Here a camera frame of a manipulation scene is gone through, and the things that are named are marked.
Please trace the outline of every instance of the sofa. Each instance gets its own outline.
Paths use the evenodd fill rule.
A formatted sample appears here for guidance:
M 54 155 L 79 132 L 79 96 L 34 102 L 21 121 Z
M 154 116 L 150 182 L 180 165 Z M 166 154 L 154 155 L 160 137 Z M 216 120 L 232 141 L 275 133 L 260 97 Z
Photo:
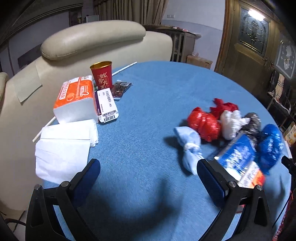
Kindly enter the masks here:
M 62 83 L 91 74 L 89 67 L 99 61 L 112 61 L 112 68 L 169 61 L 172 39 L 136 22 L 100 21 L 55 33 L 41 53 L 9 80 L 0 73 L 0 201 L 15 210 L 25 210 L 34 185 L 42 183 L 35 174 L 32 139 L 54 116 Z

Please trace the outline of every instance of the red paper cup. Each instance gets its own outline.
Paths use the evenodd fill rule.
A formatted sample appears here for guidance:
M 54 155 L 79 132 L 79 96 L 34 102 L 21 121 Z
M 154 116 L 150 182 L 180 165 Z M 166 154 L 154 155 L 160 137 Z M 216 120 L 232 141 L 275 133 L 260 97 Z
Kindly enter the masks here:
M 90 66 L 94 80 L 99 90 L 112 88 L 112 62 L 103 61 Z

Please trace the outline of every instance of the red plastic bag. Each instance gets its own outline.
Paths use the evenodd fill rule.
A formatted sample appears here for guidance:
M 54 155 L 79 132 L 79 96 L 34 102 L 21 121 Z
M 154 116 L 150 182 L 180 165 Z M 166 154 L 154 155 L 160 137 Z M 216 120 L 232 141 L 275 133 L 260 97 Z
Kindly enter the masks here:
M 218 139 L 221 132 L 221 125 L 211 114 L 203 112 L 196 107 L 187 118 L 189 127 L 196 130 L 200 137 L 208 142 Z
M 220 119 L 223 111 L 228 110 L 233 112 L 234 110 L 238 110 L 239 107 L 236 104 L 227 102 L 224 103 L 222 99 L 214 99 L 214 103 L 217 105 L 216 107 L 210 107 L 211 113 L 216 117 L 217 120 Z

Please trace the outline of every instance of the round table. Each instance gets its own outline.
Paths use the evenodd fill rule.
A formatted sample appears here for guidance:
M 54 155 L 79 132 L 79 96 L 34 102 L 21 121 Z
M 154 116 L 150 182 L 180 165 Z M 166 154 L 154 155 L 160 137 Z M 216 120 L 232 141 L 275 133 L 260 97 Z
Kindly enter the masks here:
M 97 125 L 99 143 L 90 148 L 89 160 L 100 161 L 101 173 L 78 208 L 80 215 L 103 241 L 198 240 L 219 210 L 199 177 L 183 168 L 183 150 L 173 128 L 182 125 L 197 106 L 209 111 L 215 106 L 214 98 L 237 104 L 242 115 L 256 112 L 262 127 L 276 123 L 240 85 L 205 68 L 145 62 L 115 75 L 116 80 L 133 85 L 116 102 L 118 119 Z M 211 143 L 201 146 L 205 158 L 217 149 Z M 289 197 L 290 184 L 288 170 L 277 162 L 264 185 L 272 222 Z M 44 186 L 57 185 L 45 182 Z M 60 210 L 55 209 L 66 237 L 74 240 Z M 235 215 L 224 239 L 232 235 L 239 217 Z

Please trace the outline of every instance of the bolt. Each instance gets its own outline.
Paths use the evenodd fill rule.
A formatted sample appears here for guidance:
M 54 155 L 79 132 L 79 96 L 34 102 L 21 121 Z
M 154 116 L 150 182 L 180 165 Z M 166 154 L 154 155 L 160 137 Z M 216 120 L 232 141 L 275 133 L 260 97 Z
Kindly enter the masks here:
M 36 185 L 34 186 L 34 189 L 38 190 L 40 187 L 41 187 L 41 186 L 40 186 L 39 184 L 36 184 Z
M 68 185 L 69 185 L 69 182 L 68 182 L 68 181 L 63 181 L 63 182 L 61 183 L 61 186 L 62 186 L 63 188 L 67 187 Z
M 237 186 L 236 182 L 234 182 L 234 181 L 230 181 L 228 184 L 233 188 L 235 188 Z
M 257 187 L 257 189 L 258 189 L 259 191 L 262 191 L 262 190 L 263 190 L 263 187 L 262 187 L 261 185 L 257 185 L 256 187 Z

